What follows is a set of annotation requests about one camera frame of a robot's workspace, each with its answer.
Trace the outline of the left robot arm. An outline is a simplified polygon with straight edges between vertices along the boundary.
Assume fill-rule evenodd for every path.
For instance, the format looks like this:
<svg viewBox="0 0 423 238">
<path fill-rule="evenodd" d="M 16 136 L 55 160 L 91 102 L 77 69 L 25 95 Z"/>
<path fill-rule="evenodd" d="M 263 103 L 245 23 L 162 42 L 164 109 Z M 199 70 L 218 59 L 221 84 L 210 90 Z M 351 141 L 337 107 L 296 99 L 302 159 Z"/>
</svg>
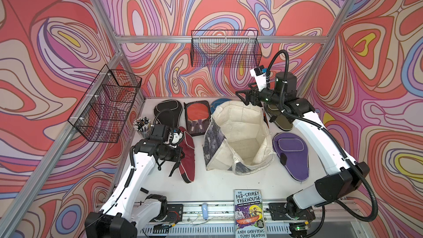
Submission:
<svg viewBox="0 0 423 238">
<path fill-rule="evenodd" d="M 135 199 L 151 170 L 173 162 L 176 170 L 185 157 L 180 144 L 185 134 L 179 128 L 156 124 L 150 136 L 130 150 L 130 166 L 110 198 L 98 212 L 88 214 L 84 233 L 89 238 L 136 238 L 152 220 L 162 221 L 168 214 L 167 198 L 149 194 L 138 208 Z"/>
</svg>

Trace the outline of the green paddle case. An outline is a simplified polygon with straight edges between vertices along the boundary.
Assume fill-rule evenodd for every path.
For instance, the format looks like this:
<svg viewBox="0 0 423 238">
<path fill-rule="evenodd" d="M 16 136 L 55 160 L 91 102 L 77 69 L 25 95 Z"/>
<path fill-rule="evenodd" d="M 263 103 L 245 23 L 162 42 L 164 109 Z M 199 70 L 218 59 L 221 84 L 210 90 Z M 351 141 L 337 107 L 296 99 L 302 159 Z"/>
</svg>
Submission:
<svg viewBox="0 0 423 238">
<path fill-rule="evenodd" d="M 269 121 L 274 123 L 282 131 L 291 131 L 293 129 L 293 124 L 288 121 L 288 119 L 280 112 L 280 110 L 275 105 L 265 104 L 264 109 L 266 113 L 270 116 Z"/>
</svg>

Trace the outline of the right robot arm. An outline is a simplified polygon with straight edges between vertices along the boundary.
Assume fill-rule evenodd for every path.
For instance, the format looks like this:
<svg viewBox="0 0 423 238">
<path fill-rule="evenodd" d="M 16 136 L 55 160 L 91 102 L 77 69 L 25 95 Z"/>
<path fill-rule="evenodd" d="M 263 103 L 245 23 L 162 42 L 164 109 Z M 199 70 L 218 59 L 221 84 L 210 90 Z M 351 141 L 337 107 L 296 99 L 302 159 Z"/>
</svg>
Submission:
<svg viewBox="0 0 423 238">
<path fill-rule="evenodd" d="M 303 135 L 320 159 L 326 176 L 315 181 L 312 186 L 300 190 L 286 199 L 286 212 L 290 217 L 312 206 L 323 207 L 330 203 L 337 203 L 354 218 L 371 222 L 378 216 L 378 202 L 371 185 L 366 180 L 370 172 L 365 162 L 357 162 L 348 154 L 319 119 L 319 115 L 310 102 L 298 98 L 296 91 L 288 91 L 293 84 L 288 79 L 289 54 L 286 50 L 279 50 L 271 61 L 274 63 L 280 55 L 285 57 L 283 76 L 275 79 L 275 86 L 271 88 L 271 66 L 265 72 L 265 83 L 249 84 L 247 90 L 236 92 L 236 96 L 245 105 L 260 106 L 261 104 L 275 105 L 280 114 L 287 118 Z M 371 201 L 371 212 L 368 216 L 355 213 L 340 199 L 347 194 L 364 186 Z"/>
</svg>

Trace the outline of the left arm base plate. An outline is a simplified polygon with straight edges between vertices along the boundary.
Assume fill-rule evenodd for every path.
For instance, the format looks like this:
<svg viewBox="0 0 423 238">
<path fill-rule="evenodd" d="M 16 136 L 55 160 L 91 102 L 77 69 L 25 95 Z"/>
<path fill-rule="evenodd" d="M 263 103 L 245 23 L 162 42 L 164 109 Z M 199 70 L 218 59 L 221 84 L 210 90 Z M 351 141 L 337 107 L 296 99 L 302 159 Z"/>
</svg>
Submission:
<svg viewBox="0 0 423 238">
<path fill-rule="evenodd" d="M 164 218 L 164 222 L 167 223 L 179 223 L 183 219 L 184 205 L 181 203 L 177 204 L 168 204 L 167 205 L 167 214 Z"/>
</svg>

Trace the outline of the maroon paddle case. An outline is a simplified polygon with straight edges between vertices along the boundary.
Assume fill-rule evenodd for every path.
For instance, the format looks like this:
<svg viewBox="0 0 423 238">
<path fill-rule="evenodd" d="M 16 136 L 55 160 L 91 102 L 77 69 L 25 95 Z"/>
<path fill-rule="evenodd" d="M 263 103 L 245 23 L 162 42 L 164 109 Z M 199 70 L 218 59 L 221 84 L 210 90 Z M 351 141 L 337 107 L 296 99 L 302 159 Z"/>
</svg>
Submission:
<svg viewBox="0 0 423 238">
<path fill-rule="evenodd" d="M 180 126 L 180 131 L 184 134 L 184 139 L 179 144 L 185 157 L 181 159 L 179 172 L 185 183 L 189 184 L 195 180 L 195 144 L 192 136 L 187 130 Z"/>
</svg>

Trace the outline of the black paddle case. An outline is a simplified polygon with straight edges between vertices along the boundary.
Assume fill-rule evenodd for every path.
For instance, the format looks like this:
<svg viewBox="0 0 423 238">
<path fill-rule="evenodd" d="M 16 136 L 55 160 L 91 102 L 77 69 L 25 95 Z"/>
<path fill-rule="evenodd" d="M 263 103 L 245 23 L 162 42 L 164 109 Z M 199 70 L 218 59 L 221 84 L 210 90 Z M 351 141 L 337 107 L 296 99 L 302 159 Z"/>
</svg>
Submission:
<svg viewBox="0 0 423 238">
<path fill-rule="evenodd" d="M 182 104 L 178 100 L 165 100 L 154 108 L 154 123 L 178 128 L 182 115 Z"/>
</svg>

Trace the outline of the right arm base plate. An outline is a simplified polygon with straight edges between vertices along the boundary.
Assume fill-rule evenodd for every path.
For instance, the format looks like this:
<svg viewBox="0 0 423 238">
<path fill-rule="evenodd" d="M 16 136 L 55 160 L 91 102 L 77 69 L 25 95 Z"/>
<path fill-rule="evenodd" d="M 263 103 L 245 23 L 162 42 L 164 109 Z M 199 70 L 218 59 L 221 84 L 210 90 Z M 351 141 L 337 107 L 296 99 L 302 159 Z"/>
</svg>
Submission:
<svg viewBox="0 0 423 238">
<path fill-rule="evenodd" d="M 267 211 L 271 214 L 272 220 L 313 221 L 316 219 L 312 207 L 300 209 L 291 203 L 270 203 Z"/>
</svg>

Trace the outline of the white canvas tote bag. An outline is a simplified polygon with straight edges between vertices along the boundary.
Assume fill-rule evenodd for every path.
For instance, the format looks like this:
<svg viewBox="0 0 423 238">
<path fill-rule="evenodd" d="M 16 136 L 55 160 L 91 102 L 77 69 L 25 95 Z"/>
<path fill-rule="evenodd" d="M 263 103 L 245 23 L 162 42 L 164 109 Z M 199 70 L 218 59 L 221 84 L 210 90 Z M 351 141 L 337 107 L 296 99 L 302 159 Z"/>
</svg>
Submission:
<svg viewBox="0 0 423 238">
<path fill-rule="evenodd" d="M 259 106 L 227 101 L 217 107 L 204 135 L 206 170 L 256 173 L 274 161 L 272 136 Z"/>
</svg>

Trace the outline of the blue paddle case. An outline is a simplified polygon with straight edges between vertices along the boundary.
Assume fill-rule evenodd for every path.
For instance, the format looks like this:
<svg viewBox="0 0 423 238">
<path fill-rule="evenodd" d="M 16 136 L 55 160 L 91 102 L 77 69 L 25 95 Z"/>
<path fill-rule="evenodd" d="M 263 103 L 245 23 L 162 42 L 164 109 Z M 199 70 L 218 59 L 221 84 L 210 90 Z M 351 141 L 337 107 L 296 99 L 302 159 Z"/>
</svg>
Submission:
<svg viewBox="0 0 423 238">
<path fill-rule="evenodd" d="M 217 109 L 217 107 L 219 105 L 221 105 L 221 104 L 223 104 L 223 103 L 225 103 L 227 101 L 231 101 L 231 99 L 228 99 L 228 98 L 220 98 L 220 99 L 217 99 L 217 100 L 213 101 L 210 104 L 210 112 L 211 112 L 211 114 L 214 113 L 214 111 Z"/>
</svg>

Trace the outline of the purple paddle case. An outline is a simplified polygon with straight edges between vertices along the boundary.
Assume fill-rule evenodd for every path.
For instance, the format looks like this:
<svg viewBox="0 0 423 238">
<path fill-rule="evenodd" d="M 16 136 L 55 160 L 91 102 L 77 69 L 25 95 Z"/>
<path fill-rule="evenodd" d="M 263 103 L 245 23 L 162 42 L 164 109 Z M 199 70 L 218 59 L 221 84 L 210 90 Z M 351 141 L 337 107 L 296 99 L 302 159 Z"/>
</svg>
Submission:
<svg viewBox="0 0 423 238">
<path fill-rule="evenodd" d="M 277 133 L 272 143 L 279 162 L 290 176 L 299 182 L 306 181 L 309 177 L 309 165 L 305 141 L 296 134 L 284 132 Z"/>
</svg>

